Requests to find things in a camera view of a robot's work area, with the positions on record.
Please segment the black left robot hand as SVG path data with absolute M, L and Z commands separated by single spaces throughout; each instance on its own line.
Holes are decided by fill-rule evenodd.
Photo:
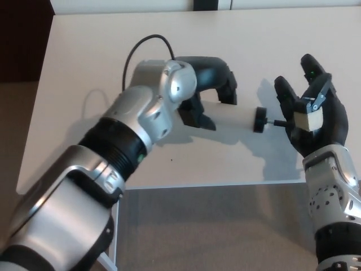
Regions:
M 177 61 L 186 62 L 195 71 L 197 86 L 194 95 L 181 103 L 178 113 L 184 125 L 215 131 L 213 120 L 204 114 L 200 93 L 215 89 L 218 101 L 223 104 L 237 105 L 237 82 L 227 63 L 211 56 L 178 56 Z

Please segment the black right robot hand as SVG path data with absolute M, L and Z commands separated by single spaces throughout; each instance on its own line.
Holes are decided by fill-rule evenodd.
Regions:
M 328 145 L 344 145 L 349 130 L 347 113 L 332 84 L 332 75 L 311 55 L 301 58 L 301 67 L 309 87 L 298 97 L 289 82 L 279 76 L 274 88 L 284 118 L 289 125 L 285 132 L 291 145 L 303 156 Z M 295 113 L 316 113 L 322 110 L 322 126 L 308 132 L 296 125 Z

